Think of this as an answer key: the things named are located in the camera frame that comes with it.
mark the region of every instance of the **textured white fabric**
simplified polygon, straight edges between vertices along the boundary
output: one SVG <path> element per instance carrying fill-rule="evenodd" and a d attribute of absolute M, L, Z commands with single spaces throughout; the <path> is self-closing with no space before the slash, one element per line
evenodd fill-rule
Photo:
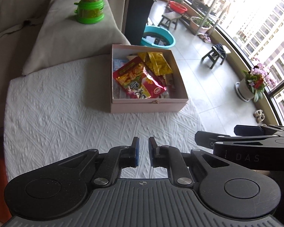
<path fill-rule="evenodd" d="M 150 136 L 181 152 L 197 147 L 194 135 L 203 126 L 191 100 L 179 113 L 110 114 L 110 77 L 110 56 L 101 55 L 11 80 L 4 123 L 8 180 L 90 148 L 104 153 L 130 145 L 134 136 L 140 164 L 122 176 L 166 177 L 165 169 L 150 166 Z"/>

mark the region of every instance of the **black stool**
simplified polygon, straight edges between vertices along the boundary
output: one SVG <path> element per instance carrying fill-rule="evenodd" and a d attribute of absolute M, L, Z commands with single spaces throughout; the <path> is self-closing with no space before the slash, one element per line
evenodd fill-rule
<path fill-rule="evenodd" d="M 181 18 L 181 17 L 182 17 L 182 15 L 178 14 L 176 12 L 169 12 L 169 13 L 162 14 L 162 19 L 161 19 L 160 23 L 158 24 L 158 26 L 162 26 L 162 27 L 166 28 L 167 30 L 169 30 L 170 24 L 174 23 L 175 29 L 177 29 L 178 19 Z"/>
<path fill-rule="evenodd" d="M 204 56 L 202 57 L 202 61 L 203 61 L 206 57 L 208 57 L 208 58 L 213 62 L 213 64 L 212 64 L 211 67 L 210 67 L 210 68 L 212 69 L 212 68 L 214 67 L 214 65 L 217 63 L 217 61 L 218 61 L 218 59 L 219 59 L 220 57 L 221 57 L 221 59 L 222 59 L 222 62 L 221 62 L 220 65 L 222 65 L 222 64 L 224 63 L 224 60 L 226 59 L 227 55 L 230 54 L 230 50 L 229 50 L 225 45 L 223 45 L 223 49 L 224 49 L 224 51 L 225 51 L 225 56 L 224 56 L 224 54 L 220 54 L 220 53 L 218 52 L 218 50 L 217 50 L 217 48 L 216 48 L 215 45 L 213 45 L 211 48 L 212 48 L 211 51 L 209 51 L 206 55 L 204 55 Z"/>

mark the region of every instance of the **silver screw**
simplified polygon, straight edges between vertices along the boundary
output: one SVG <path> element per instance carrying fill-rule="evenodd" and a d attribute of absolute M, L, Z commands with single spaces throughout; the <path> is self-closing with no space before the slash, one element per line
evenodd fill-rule
<path fill-rule="evenodd" d="M 94 184 L 105 185 L 105 184 L 108 184 L 108 180 L 104 177 L 98 177 L 94 180 Z"/>
<path fill-rule="evenodd" d="M 188 185 L 192 183 L 192 180 L 188 177 L 180 177 L 177 182 L 182 185 Z"/>

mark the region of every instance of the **candy dispenser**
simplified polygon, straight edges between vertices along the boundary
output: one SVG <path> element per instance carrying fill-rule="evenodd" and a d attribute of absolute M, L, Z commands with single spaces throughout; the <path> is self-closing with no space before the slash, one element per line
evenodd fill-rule
<path fill-rule="evenodd" d="M 94 24 L 98 23 L 104 18 L 103 0 L 80 0 L 75 3 L 77 10 L 75 11 L 76 19 L 78 22 L 83 24 Z"/>

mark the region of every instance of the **red plastic basin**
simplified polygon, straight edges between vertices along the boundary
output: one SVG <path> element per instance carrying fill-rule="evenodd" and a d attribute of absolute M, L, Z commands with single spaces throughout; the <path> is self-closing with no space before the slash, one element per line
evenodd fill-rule
<path fill-rule="evenodd" d="M 179 14 L 183 14 L 187 11 L 187 8 L 185 8 L 183 5 L 181 5 L 180 3 L 174 2 L 174 1 L 170 1 L 169 2 L 169 6 L 170 8 L 179 13 Z"/>

